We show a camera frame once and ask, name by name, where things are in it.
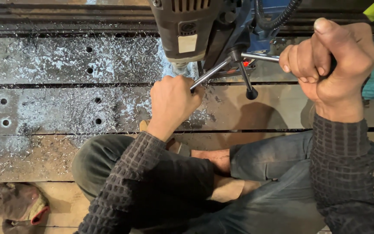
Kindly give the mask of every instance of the black flexible hose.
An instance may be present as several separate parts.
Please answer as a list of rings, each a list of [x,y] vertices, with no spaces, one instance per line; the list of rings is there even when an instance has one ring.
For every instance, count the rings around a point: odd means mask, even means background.
[[[263,15],[262,0],[253,0],[255,4],[256,23],[262,30],[265,31],[276,29],[288,21],[290,16],[297,10],[298,6],[301,4],[302,1],[303,0],[291,0],[287,8],[285,8],[285,10],[280,16],[278,16],[274,20],[267,21],[265,19],[265,16]]]

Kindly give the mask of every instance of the screw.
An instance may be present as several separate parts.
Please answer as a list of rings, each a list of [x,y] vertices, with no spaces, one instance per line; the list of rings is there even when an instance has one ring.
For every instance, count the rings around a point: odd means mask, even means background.
[[[153,5],[157,8],[160,7],[161,6],[161,0],[153,0]]]

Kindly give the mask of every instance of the black rubber knob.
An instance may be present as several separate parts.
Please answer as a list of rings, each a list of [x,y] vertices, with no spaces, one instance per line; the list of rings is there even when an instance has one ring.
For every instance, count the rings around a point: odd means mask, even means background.
[[[246,89],[246,98],[249,100],[255,100],[258,97],[258,92],[252,87],[252,90]]]

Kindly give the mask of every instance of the drill vent slot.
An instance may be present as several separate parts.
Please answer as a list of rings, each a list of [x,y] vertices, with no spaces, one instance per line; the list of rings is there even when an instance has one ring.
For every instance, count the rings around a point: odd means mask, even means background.
[[[171,0],[175,13],[192,12],[210,7],[211,0]]]

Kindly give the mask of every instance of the wooden floor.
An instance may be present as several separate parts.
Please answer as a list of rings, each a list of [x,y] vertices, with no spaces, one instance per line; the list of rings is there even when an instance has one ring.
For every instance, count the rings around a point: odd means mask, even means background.
[[[61,72],[56,67],[59,63],[47,62],[38,67],[30,61],[31,57],[34,61],[36,57],[39,61],[47,61],[44,53],[57,51],[59,48],[72,50],[75,47],[69,43],[76,42],[56,39],[49,42],[53,51],[47,51],[43,44],[49,40],[36,39],[33,42],[35,50],[27,54],[18,51],[28,48],[26,41],[10,40],[12,39],[0,38],[0,46],[7,48],[0,53],[0,84],[8,85],[7,88],[0,89],[0,182],[35,182],[49,199],[52,210],[48,220],[40,227],[41,233],[72,233],[87,213],[89,205],[72,182],[74,179],[70,169],[75,153],[84,141],[94,135],[118,133],[135,137],[139,132],[139,121],[150,118],[150,87],[145,85],[150,81],[140,82],[139,77],[129,74],[128,71],[134,71],[133,67],[123,71],[117,71],[114,67],[114,73],[104,73],[105,76],[108,75],[107,80],[105,77],[95,79],[85,72],[82,77],[71,77],[65,74],[76,68],[74,63],[64,62],[67,71],[63,73],[64,67]],[[286,45],[301,40],[303,38],[279,39],[282,42],[273,45],[273,52],[279,54]],[[19,46],[10,47],[12,43]],[[79,43],[82,45],[75,49],[85,50],[86,44]],[[67,61],[70,61],[74,53],[81,52],[68,51],[64,55]],[[133,66],[137,66],[136,59],[139,59],[142,51],[139,53],[131,58]],[[105,61],[103,55],[101,52],[94,52],[82,57],[84,62],[81,63],[78,63],[80,58],[74,56],[74,61],[84,71],[91,66],[95,74],[101,71],[101,65],[94,66],[92,63]],[[15,56],[27,62],[9,63],[8,60],[16,58]],[[65,58],[58,56],[57,59],[61,61],[66,60]],[[119,57],[112,64],[119,61],[123,61],[123,58]],[[28,72],[20,72],[25,67]],[[155,80],[161,78],[161,70],[145,72],[156,72],[157,75],[153,77]],[[234,144],[293,134],[310,127],[308,111],[311,103],[299,85],[272,84],[278,81],[296,81],[295,77],[285,75],[276,64],[264,62],[258,62],[258,68],[251,77],[252,81],[261,82],[255,85],[259,97],[254,101],[245,98],[246,87],[243,83],[229,86],[214,83],[206,87],[203,105],[178,129],[189,133],[176,135],[176,139],[192,149],[220,150]],[[79,78],[77,83],[93,86],[64,88],[58,85],[74,83],[71,79],[75,78]],[[39,86],[44,80],[55,86]],[[239,79],[233,77],[214,82],[226,81],[237,82]],[[14,83],[23,87],[10,86]],[[99,86],[99,83],[117,85],[107,88]],[[369,126],[374,127],[374,101],[365,109],[365,117]],[[368,136],[374,141],[374,132],[369,132]]]

